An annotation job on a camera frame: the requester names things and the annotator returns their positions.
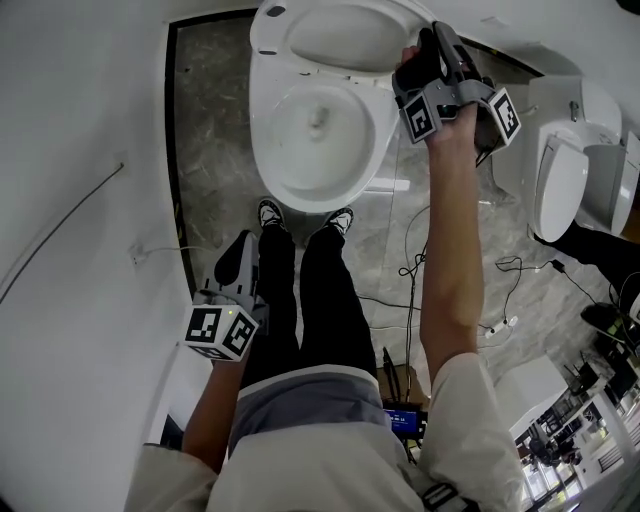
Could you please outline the person's right hand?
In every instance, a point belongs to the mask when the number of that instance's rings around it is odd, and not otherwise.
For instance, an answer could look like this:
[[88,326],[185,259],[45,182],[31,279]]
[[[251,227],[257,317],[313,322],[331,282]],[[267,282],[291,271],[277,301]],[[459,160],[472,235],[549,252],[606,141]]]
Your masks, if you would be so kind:
[[402,89],[422,88],[442,77],[439,46],[431,28],[420,30],[417,46],[402,50],[394,76]]

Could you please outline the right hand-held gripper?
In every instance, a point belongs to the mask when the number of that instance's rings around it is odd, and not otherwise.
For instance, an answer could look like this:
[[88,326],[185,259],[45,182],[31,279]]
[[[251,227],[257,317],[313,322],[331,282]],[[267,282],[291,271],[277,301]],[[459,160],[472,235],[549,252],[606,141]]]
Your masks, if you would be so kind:
[[508,91],[480,81],[473,59],[450,25],[434,21],[432,29],[446,65],[446,80],[451,83],[437,78],[411,87],[398,72],[392,76],[400,117],[411,142],[416,144],[441,131],[445,123],[456,119],[462,107],[475,103],[485,110],[476,118],[475,144],[509,146],[519,133],[521,122]]

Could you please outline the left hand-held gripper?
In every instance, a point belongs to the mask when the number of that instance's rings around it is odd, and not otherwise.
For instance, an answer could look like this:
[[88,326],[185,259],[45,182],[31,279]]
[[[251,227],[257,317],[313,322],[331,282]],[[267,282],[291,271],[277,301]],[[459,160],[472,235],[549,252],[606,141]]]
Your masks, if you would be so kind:
[[214,254],[206,290],[185,312],[182,344],[212,361],[242,361],[255,335],[268,330],[269,307],[255,296],[258,276],[258,239],[242,230]]

